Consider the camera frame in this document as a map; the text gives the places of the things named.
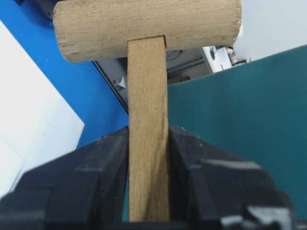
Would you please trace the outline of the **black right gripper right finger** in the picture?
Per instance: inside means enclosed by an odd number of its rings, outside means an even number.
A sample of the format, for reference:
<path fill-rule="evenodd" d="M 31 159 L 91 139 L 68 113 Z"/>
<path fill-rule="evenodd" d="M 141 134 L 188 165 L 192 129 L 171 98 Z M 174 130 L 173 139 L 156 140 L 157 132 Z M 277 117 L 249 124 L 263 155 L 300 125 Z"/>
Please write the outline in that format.
<path fill-rule="evenodd" d="M 170 217 L 194 230 L 293 230 L 288 195 L 253 161 L 169 128 Z"/>

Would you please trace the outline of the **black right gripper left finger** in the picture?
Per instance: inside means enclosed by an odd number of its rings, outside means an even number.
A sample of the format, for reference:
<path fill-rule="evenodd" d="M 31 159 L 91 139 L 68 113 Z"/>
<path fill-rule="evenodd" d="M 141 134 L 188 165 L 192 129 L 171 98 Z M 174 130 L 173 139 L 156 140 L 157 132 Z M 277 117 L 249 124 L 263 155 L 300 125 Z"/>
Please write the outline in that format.
<path fill-rule="evenodd" d="M 129 131 L 27 171 L 0 201 L 3 230 L 101 230 L 122 220 Z"/>

